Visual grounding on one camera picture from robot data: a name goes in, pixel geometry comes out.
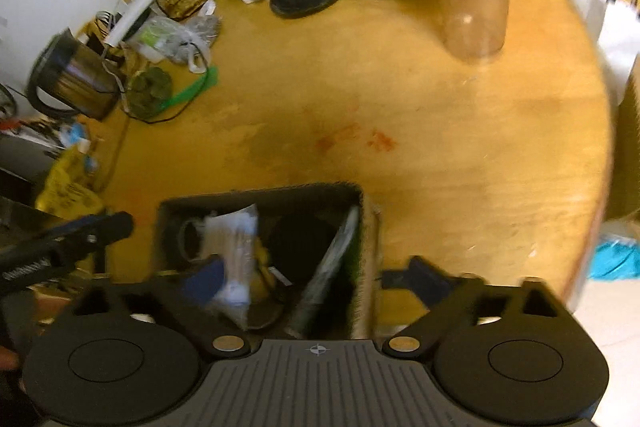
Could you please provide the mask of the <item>cotton swab pack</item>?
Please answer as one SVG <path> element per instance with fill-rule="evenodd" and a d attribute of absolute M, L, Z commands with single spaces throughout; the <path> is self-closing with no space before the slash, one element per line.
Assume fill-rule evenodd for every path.
<path fill-rule="evenodd" d="M 258 211 L 249 205 L 235 212 L 208 216 L 201 227 L 201 253 L 217 256 L 222 262 L 222 282 L 207 306 L 224 314 L 240 329 L 248 329 L 248 310 L 252 303 L 250 282 L 255 268 L 254 244 Z"/>

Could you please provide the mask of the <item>yellow plastic bag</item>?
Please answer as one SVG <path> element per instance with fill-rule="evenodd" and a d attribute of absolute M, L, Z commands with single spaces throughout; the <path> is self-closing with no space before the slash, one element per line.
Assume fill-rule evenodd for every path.
<path fill-rule="evenodd" d="M 102 198 L 89 187 L 87 154 L 78 144 L 64 150 L 54 162 L 44 187 L 36 198 L 36 209 L 66 221 L 97 215 L 104 209 Z"/>

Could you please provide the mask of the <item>black storage box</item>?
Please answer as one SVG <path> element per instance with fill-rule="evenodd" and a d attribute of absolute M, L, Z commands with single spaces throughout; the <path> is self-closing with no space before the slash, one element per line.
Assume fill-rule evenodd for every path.
<path fill-rule="evenodd" d="M 257 207 L 258 225 L 245 335 L 254 341 L 371 337 L 378 222 L 357 184 L 165 200 L 154 231 L 162 272 L 181 273 L 211 258 L 201 253 L 203 220 L 249 205 Z"/>

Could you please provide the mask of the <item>steel electric kettle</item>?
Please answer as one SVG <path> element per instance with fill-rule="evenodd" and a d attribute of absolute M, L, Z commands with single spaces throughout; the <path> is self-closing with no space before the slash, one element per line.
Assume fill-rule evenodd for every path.
<path fill-rule="evenodd" d="M 103 120 L 119 100 L 124 82 L 114 67 L 65 29 L 52 37 L 35 61 L 26 98 L 50 118 L 81 114 Z"/>

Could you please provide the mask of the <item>green net bag of fruit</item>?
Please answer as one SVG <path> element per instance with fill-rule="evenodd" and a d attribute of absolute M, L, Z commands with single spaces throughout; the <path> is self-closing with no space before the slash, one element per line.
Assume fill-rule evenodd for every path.
<path fill-rule="evenodd" d="M 179 113 L 167 118 L 160 115 L 176 106 L 181 106 L 180 110 L 186 109 L 202 93 L 214 87 L 217 80 L 218 70 L 212 66 L 188 87 L 176 92 L 174 80 L 168 72 L 159 67 L 149 67 L 138 72 L 126 84 L 124 95 L 128 114 L 149 124 L 170 121 Z"/>

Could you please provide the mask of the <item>white plastic tub green label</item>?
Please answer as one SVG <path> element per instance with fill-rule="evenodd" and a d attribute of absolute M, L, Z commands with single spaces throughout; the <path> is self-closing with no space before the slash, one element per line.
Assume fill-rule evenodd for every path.
<path fill-rule="evenodd" d="M 181 25 L 168 17 L 152 14 L 127 43 L 152 63 L 175 55 Z"/>

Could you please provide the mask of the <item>white power bank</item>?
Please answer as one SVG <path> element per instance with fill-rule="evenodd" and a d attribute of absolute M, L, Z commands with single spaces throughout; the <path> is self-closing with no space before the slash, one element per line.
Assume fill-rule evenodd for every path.
<path fill-rule="evenodd" d="M 138 22 L 145 21 L 144 13 L 151 9 L 155 0 L 132 0 L 126 7 L 124 14 L 110 30 L 104 39 L 104 44 L 109 48 L 117 48 L 119 43 L 127 39 L 138 28 Z"/>

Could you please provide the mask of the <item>clear bag of dark seeds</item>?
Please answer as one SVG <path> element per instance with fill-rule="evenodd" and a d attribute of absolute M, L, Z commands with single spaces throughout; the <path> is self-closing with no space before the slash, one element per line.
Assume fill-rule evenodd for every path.
<path fill-rule="evenodd" d="M 192 74 L 205 74 L 209 68 L 210 48 L 217 39 L 221 20 L 216 15 L 198 15 L 177 24 L 167 40 L 171 62 L 188 66 Z"/>

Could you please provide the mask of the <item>white shopping bag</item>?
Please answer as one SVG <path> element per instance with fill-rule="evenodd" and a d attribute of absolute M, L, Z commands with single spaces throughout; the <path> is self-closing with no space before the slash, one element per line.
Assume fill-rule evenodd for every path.
<path fill-rule="evenodd" d="M 639 15 L 624 0 L 572 0 L 597 48 L 608 101 L 623 102 L 639 55 Z"/>

